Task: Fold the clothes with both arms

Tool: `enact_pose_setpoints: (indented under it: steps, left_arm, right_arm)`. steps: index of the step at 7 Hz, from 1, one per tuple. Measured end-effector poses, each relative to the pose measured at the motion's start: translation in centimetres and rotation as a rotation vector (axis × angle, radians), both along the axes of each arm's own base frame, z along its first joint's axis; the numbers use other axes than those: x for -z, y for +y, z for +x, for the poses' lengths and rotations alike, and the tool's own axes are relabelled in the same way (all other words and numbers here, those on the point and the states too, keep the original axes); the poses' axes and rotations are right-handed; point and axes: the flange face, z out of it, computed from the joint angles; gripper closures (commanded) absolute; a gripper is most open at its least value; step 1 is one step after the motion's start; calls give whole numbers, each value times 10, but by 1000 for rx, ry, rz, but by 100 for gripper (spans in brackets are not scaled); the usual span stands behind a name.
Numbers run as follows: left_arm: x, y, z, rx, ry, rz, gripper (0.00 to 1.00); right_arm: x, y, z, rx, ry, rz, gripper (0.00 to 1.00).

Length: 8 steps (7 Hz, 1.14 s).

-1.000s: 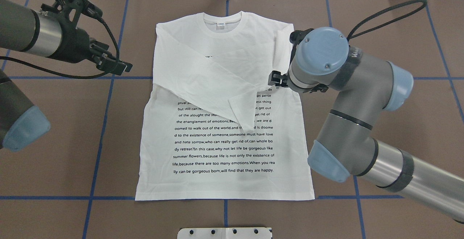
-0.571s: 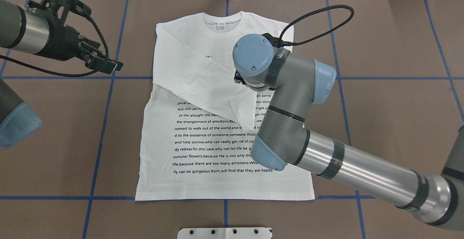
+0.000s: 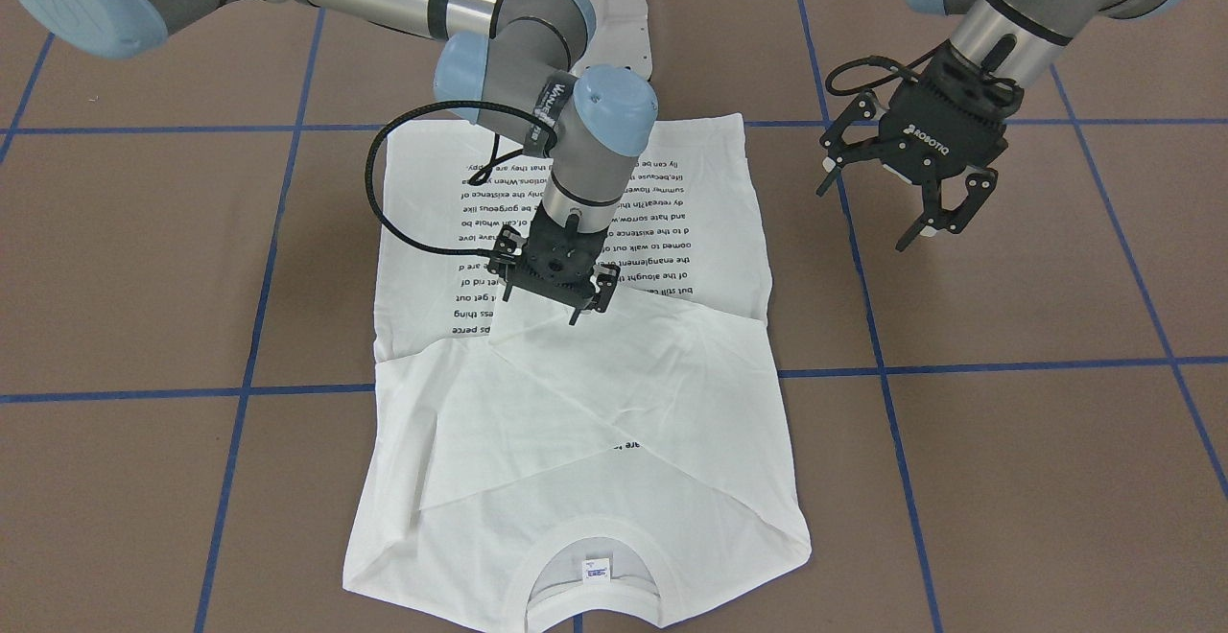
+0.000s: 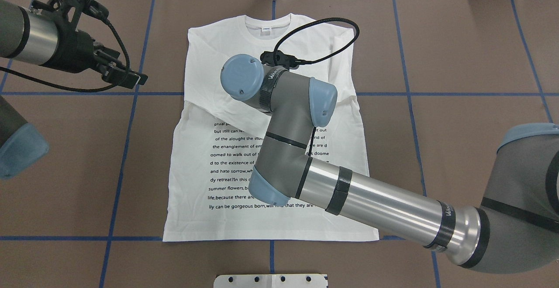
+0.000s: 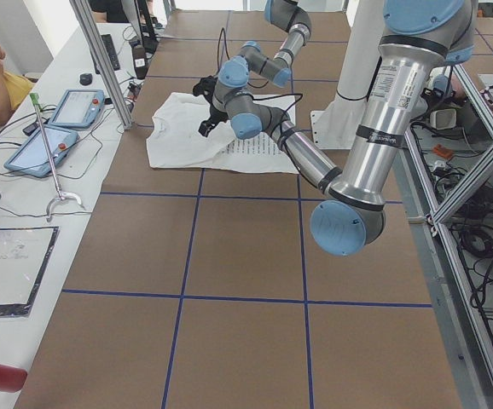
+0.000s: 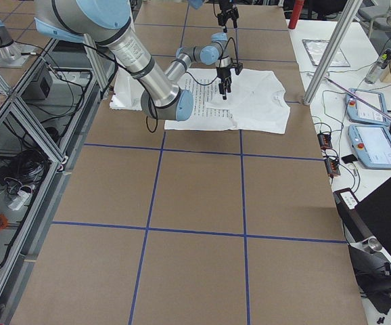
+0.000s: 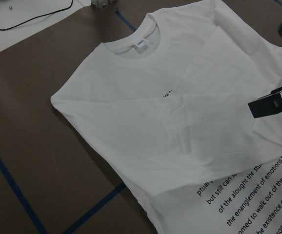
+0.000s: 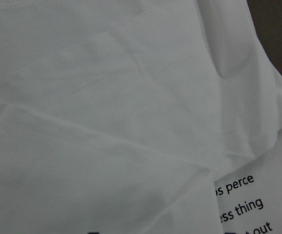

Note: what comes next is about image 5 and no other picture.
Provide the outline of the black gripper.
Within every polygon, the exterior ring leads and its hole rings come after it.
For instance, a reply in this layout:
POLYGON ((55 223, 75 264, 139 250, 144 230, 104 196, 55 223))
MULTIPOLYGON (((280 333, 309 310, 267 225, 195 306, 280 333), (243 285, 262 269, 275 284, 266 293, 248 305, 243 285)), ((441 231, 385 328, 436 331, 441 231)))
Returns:
POLYGON ((216 128, 218 124, 226 123, 229 120, 229 116, 225 111, 220 111, 214 106, 211 96, 207 95, 206 100, 210 106, 210 117, 206 120, 207 124, 202 122, 199 127, 199 133, 204 137, 208 137, 209 128, 216 128))
POLYGON ((203 96, 207 102, 213 102, 214 92, 218 83, 218 78, 215 76, 207 76, 193 87, 192 94, 194 96, 203 96))

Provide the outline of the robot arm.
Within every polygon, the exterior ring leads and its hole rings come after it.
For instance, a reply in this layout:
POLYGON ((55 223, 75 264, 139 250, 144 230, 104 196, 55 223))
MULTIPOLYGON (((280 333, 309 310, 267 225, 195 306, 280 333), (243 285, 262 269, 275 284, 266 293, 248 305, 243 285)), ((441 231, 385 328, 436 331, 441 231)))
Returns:
POLYGON ((217 75, 202 78, 193 87, 193 95, 202 95, 207 101, 212 101, 218 85, 242 89, 247 86, 252 72, 280 88, 287 84, 292 76, 295 57, 310 40, 310 16, 296 1, 268 1, 264 8, 264 18, 287 33, 275 56, 268 57, 257 42, 247 41, 238 55, 222 64, 217 75))
POLYGON ((311 36, 310 17, 294 1, 265 5, 265 19, 287 34, 273 58, 264 55, 257 43, 247 42, 217 75, 195 85, 194 95, 203 95, 210 106, 210 116, 199 132, 208 135, 219 124, 229 123, 241 140, 267 134, 326 196, 310 217, 316 243, 336 256, 354 254, 384 229, 382 188, 429 73, 471 56, 477 7, 474 1, 383 4, 381 63, 344 167, 336 166, 309 141, 284 110, 259 105, 246 87, 252 73, 277 86, 289 80, 293 61, 311 36))

